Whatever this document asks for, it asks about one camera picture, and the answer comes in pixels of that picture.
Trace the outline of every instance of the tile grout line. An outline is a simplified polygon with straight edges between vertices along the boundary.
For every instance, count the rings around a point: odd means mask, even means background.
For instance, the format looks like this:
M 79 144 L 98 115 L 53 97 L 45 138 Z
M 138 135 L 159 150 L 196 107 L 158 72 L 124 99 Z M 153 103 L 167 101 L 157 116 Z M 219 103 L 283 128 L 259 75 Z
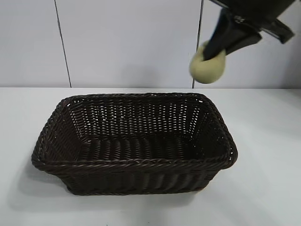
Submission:
M 56 0 L 54 0 L 54 2 L 55 2 L 57 25 L 58 25 L 58 29 L 59 29 L 60 36 L 61 36 L 61 42 L 62 42 L 64 58 L 65 58 L 65 63 L 66 63 L 66 68 L 67 68 L 67 74 L 68 74 L 68 79 L 69 79 L 69 85 L 70 85 L 70 88 L 72 88 L 71 80 L 70 80 L 70 74 L 69 74 L 69 68 L 68 68 L 68 63 L 67 63 L 67 57 L 66 57 L 66 51 L 65 51 L 64 41 L 63 41 L 62 29 L 61 29 L 60 19 L 59 19 L 59 16 L 58 16 L 58 11 L 57 11 L 57 6 L 56 6 Z
M 199 13 L 199 22 L 198 22 L 198 37 L 197 37 L 197 47 L 196 51 L 198 50 L 199 46 L 199 38 L 201 35 L 201 28 L 202 28 L 202 17 L 203 17 L 203 8 L 204 8 L 204 0 L 201 0 L 201 8 L 200 8 L 200 13 Z M 192 88 L 194 89 L 195 85 L 195 79 L 192 80 Z

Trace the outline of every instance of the yellow ball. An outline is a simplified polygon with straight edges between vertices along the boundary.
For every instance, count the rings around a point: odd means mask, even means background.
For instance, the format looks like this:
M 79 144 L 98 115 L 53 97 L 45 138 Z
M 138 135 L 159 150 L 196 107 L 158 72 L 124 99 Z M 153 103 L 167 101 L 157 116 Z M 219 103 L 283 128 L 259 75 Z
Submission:
M 198 82 L 209 84 L 217 81 L 223 74 L 226 65 L 226 51 L 223 50 L 216 57 L 204 61 L 203 51 L 208 42 L 200 46 L 194 55 L 189 72 Z

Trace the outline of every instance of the white tabletop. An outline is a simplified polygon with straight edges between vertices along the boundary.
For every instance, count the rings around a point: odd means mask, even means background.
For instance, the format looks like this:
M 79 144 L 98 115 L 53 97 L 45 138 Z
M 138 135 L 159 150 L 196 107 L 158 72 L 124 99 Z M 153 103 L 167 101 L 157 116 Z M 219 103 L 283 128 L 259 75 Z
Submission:
M 199 193 L 75 196 L 31 165 L 63 98 L 90 93 L 198 92 L 221 112 L 238 161 Z M 0 88 L 1 226 L 300 226 L 301 90 Z

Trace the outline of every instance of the basket rim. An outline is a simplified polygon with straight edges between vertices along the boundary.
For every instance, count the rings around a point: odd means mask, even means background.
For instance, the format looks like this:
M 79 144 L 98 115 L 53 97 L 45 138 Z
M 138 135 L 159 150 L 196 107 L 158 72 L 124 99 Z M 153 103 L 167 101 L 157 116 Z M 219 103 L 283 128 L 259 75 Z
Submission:
M 72 101 L 74 100 L 83 100 L 83 99 L 98 99 L 98 98 L 104 98 L 104 97 L 196 97 L 196 98 L 202 98 L 205 100 L 206 104 L 212 105 L 210 106 L 212 116 L 214 119 L 219 123 L 221 128 L 221 133 L 223 133 L 225 137 L 225 143 L 227 144 L 225 149 L 228 149 L 228 151 L 220 156 L 215 156 L 211 158 L 205 158 L 205 159 L 189 159 L 189 160 L 181 160 L 181 159 L 126 159 L 126 160 L 93 160 L 93 161 L 86 161 L 86 160 L 80 160 L 80 161 L 52 161 L 47 160 L 45 158 L 44 153 L 44 146 L 45 141 L 47 141 L 48 135 L 52 129 L 52 127 L 56 124 L 57 119 L 59 115 L 62 113 L 63 109 Z M 219 111 L 214 111 L 213 107 L 217 110 L 216 106 L 213 104 L 213 102 L 207 98 L 203 94 L 199 93 L 114 93 L 114 94 L 88 94 L 88 95 L 75 95 L 71 97 L 67 97 L 63 100 L 61 100 L 58 105 L 56 106 L 55 110 L 53 111 L 52 115 L 49 117 L 48 121 L 46 122 L 45 126 L 43 127 L 39 138 L 36 142 L 36 146 L 34 148 L 34 151 L 32 153 L 32 163 L 33 165 L 44 171 L 45 168 L 50 167 L 57 167 L 57 168 L 75 168 L 83 169 L 83 168 L 90 168 L 94 169 L 97 167 L 104 167 L 108 166 L 109 169 L 113 169 L 114 167 L 120 167 L 121 165 L 135 165 L 137 167 L 138 165 L 142 166 L 147 164 L 148 167 L 150 165 L 162 165 L 165 167 L 168 167 L 170 165 L 185 165 L 188 164 L 190 166 L 195 166 L 196 168 L 206 168 L 206 169 L 226 169 L 232 166 L 236 159 L 237 159 L 237 149 L 234 144 L 234 142 L 230 142 L 229 139 L 232 139 L 231 134 L 229 133 L 227 126 L 225 125 L 222 116 L 219 114 Z

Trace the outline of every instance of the rectangular basket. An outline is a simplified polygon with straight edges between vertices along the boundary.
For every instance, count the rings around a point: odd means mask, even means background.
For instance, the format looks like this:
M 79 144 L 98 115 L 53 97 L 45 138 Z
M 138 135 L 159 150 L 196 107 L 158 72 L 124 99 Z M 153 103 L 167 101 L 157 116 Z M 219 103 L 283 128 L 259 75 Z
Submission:
M 204 95 L 97 94 L 57 105 L 32 163 L 73 194 L 166 194 L 203 189 L 237 156 Z

